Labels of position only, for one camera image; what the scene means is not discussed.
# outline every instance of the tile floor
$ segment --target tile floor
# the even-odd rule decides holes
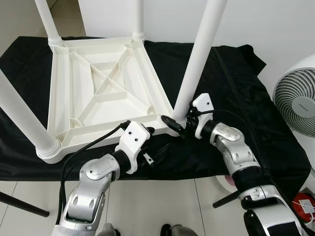
[[[61,36],[85,36],[77,0],[58,0],[51,12]],[[67,182],[68,194],[76,184]],[[43,218],[0,203],[1,236],[51,235],[58,209],[58,182],[0,181],[0,191],[50,211],[50,216]],[[212,207],[213,202],[227,194],[215,177],[117,181],[107,191],[108,204],[99,230],[110,222],[122,236],[159,236],[163,224],[179,223],[199,236],[247,236],[239,201],[218,209]]]

